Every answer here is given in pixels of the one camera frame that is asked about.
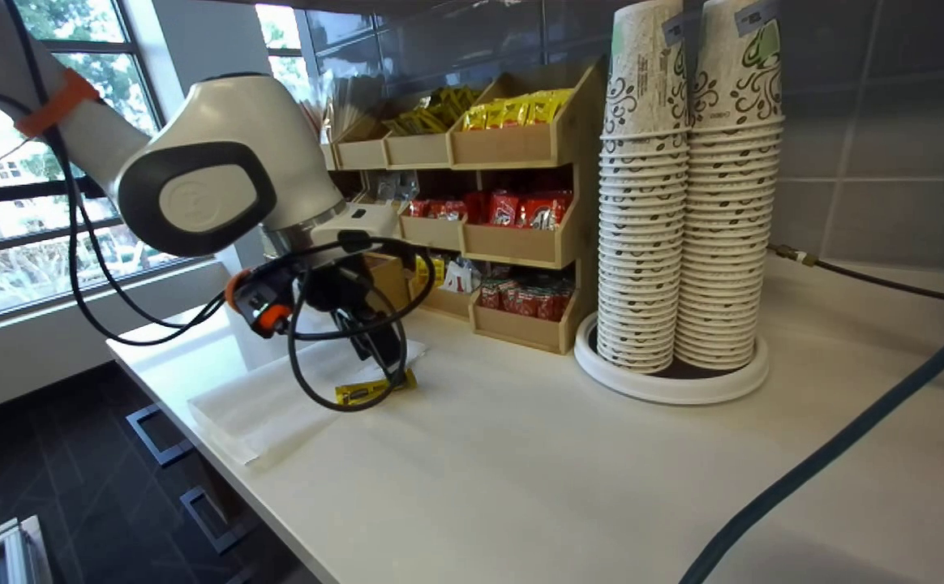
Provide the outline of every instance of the snack rack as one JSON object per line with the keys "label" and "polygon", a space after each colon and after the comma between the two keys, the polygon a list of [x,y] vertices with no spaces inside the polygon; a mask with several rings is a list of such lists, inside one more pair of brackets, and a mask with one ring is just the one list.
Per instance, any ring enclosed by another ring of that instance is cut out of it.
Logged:
{"label": "snack rack", "polygon": [[[496,78],[484,93],[512,96],[543,91],[539,80]],[[589,65],[575,75],[571,96],[555,122],[461,130],[439,135],[384,135],[326,146],[335,173],[475,173],[487,186],[492,173],[571,173],[571,208],[555,230],[520,230],[440,218],[398,218],[402,235],[419,247],[451,249],[466,259],[509,263],[533,270],[575,267],[575,294],[560,320],[526,319],[478,304],[478,294],[436,287],[429,309],[461,315],[478,335],[567,354],[576,323],[598,309],[598,149],[599,149],[602,78]]]}

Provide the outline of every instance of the white countertop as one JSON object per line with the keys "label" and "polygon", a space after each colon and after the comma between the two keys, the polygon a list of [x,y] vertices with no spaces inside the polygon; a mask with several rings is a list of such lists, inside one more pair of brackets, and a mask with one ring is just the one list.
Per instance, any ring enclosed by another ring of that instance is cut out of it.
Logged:
{"label": "white countertop", "polygon": [[[677,579],[781,470],[944,339],[944,304],[773,259],[766,388],[710,408],[636,403],[571,354],[416,315],[419,388],[335,414],[269,363],[250,386],[226,319],[172,347],[115,347],[226,479],[326,579]],[[291,391],[291,439],[237,462],[191,397]],[[713,579],[942,579],[944,377],[760,523]]]}

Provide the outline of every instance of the white round tray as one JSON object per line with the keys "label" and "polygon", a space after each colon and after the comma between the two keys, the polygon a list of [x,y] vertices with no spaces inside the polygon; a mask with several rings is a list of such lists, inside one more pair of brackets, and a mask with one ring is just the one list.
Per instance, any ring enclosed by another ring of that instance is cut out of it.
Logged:
{"label": "white round tray", "polygon": [[589,347],[598,328],[598,315],[585,319],[575,338],[575,363],[593,377],[599,386],[646,397],[646,403],[667,403],[667,405],[710,405],[710,403],[730,403],[757,391],[770,377],[770,343],[757,339],[757,356],[744,370],[734,372],[713,372],[701,378],[675,378],[675,377],[646,377],[623,370],[616,363],[608,363],[598,347]]}

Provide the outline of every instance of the floor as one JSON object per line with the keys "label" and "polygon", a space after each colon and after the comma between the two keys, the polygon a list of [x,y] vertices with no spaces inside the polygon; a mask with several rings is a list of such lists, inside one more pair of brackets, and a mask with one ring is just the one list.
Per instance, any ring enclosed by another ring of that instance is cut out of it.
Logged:
{"label": "floor", "polygon": [[[0,523],[42,520],[55,579],[316,584],[257,514],[234,548],[212,548],[180,503],[209,470],[196,452],[158,468],[127,420],[143,405],[118,366],[0,405]],[[148,427],[180,439],[168,420]]]}

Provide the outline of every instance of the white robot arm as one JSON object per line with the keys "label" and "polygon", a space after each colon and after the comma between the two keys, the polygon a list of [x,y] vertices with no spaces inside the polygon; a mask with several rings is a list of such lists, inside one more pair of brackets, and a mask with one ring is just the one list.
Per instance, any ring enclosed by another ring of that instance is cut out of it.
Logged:
{"label": "white robot arm", "polygon": [[[17,25],[0,3],[0,96],[49,112],[70,91],[78,93],[82,78],[38,41],[29,45],[49,104],[37,93]],[[37,122],[7,99],[0,110],[17,127]],[[261,219],[302,247],[309,226],[344,205],[326,173],[316,127],[288,91],[264,75],[196,84],[175,118],[154,139],[101,99],[75,99],[57,110],[55,127],[70,162],[103,186],[127,226],[167,251],[214,251]]]}

